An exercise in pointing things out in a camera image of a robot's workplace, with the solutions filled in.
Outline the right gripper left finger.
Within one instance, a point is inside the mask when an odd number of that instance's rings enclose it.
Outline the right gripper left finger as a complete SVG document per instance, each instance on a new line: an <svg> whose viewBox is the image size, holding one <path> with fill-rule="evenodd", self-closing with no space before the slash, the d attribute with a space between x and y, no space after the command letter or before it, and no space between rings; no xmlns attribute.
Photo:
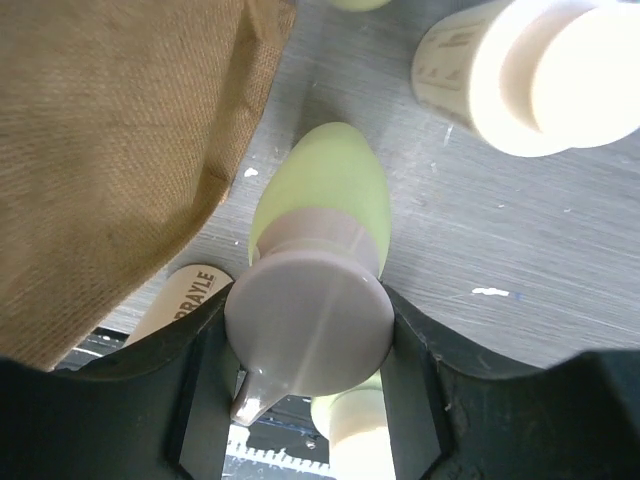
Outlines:
<svg viewBox="0 0 640 480"><path fill-rule="evenodd" d="M239 369L226 293L84 367L1 362L5 479L218 479Z"/></svg>

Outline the tan canvas tote bag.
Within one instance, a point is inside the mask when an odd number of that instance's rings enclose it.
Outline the tan canvas tote bag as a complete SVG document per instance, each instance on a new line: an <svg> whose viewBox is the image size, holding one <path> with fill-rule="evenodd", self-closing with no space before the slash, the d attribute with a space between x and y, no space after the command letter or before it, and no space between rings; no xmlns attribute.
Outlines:
<svg viewBox="0 0 640 480"><path fill-rule="evenodd" d="M1 5L1 354L54 367L222 203L291 1Z"/></svg>

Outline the green pump dispenser bottle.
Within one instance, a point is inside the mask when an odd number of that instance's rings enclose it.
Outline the green pump dispenser bottle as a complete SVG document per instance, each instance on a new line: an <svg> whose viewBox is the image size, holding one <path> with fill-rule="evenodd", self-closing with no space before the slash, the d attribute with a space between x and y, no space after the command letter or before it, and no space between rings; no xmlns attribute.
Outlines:
<svg viewBox="0 0 640 480"><path fill-rule="evenodd" d="M320 397L369 378L391 344L380 283L391 239L382 165L355 127L304 135L254 213L249 269L225 302L225 331L246 375L232 419L254 423L289 395Z"/></svg>

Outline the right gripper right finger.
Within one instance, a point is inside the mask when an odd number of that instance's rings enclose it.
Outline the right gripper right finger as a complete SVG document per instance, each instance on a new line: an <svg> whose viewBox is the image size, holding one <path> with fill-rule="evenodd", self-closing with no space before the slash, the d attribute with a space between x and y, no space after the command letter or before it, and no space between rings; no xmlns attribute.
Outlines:
<svg viewBox="0 0 640 480"><path fill-rule="evenodd" d="M400 479L635 479L639 354L582 352L546 369L498 354L397 292L381 369Z"/></svg>

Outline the cream labelled tall bottle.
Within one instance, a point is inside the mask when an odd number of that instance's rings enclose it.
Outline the cream labelled tall bottle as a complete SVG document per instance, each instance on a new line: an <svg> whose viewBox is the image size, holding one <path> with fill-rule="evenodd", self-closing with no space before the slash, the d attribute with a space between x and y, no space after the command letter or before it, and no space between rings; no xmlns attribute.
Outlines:
<svg viewBox="0 0 640 480"><path fill-rule="evenodd" d="M487 1L425 33L411 84L421 105L508 155L611 144L639 128L639 6Z"/></svg>

